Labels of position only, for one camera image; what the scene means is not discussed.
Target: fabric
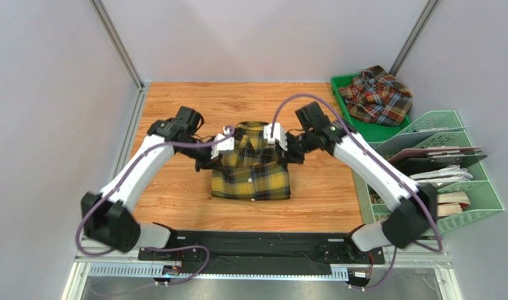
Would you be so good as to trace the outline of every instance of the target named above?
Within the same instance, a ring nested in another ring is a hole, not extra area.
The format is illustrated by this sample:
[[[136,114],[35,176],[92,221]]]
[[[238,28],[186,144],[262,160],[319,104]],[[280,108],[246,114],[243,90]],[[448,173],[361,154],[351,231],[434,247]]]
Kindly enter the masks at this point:
[[[400,125],[412,105],[411,92],[380,66],[365,69],[339,94],[350,116],[365,123]]]
[[[222,155],[222,171],[213,170],[211,195],[227,199],[281,200],[291,197],[287,163],[263,139],[266,122],[237,125],[234,152]]]

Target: gray floor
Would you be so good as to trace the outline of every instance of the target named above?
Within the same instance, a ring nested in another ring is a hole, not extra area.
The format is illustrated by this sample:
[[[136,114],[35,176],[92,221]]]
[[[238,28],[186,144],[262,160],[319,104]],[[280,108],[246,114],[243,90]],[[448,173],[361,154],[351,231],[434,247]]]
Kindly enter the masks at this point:
[[[375,269],[373,282],[379,280],[383,270]],[[103,277],[89,278],[99,293],[119,293],[152,283],[148,278]],[[82,299],[103,299],[84,292]],[[113,299],[173,299],[173,300],[329,300],[329,299],[442,299],[433,269],[396,269],[378,289],[358,292],[349,290],[339,282],[320,281],[267,281],[194,279],[179,286],[152,286],[126,296]]]

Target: white wall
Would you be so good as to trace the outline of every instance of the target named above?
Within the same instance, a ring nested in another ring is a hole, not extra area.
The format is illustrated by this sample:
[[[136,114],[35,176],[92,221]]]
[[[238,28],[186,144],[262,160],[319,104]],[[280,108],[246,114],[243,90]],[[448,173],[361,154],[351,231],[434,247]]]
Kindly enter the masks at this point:
[[[0,299],[59,299],[136,95],[88,1],[0,1]]]
[[[329,81],[389,69],[426,0],[103,0],[145,81]]]
[[[464,299],[508,299],[508,1],[442,1],[398,76],[412,117],[455,109],[506,212],[446,234]]]

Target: red plaid shirt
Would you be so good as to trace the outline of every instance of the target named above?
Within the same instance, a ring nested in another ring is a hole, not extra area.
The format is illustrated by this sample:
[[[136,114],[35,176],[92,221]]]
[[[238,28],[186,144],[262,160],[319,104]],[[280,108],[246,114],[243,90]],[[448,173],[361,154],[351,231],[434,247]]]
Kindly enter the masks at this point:
[[[363,70],[339,94],[350,116],[365,123],[400,125],[412,105],[409,89],[380,66]]]

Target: yellow plaid shirt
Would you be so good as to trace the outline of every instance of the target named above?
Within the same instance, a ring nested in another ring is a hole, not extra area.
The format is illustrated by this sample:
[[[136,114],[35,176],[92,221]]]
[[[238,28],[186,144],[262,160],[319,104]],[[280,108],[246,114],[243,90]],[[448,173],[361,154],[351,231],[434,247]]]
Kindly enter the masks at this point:
[[[211,195],[227,199],[281,200],[291,197],[287,163],[263,139],[266,122],[237,125],[232,154],[221,155],[222,171],[213,170]]]

